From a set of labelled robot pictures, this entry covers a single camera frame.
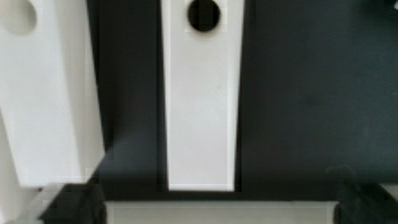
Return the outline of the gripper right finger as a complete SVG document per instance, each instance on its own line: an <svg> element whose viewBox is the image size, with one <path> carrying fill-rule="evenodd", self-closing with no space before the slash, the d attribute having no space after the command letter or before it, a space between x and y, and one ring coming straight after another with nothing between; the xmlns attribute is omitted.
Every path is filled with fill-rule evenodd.
<svg viewBox="0 0 398 224"><path fill-rule="evenodd" d="M342 181L333 224L398 224L398 200L379 183Z"/></svg>

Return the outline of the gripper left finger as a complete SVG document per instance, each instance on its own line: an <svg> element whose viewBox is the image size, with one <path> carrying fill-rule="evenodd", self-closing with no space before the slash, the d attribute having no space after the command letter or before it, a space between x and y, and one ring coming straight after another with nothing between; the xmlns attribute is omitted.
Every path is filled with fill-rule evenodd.
<svg viewBox="0 0 398 224"><path fill-rule="evenodd" d="M107 205L102 184L68 184L40 215L43 224L107 224Z"/></svg>

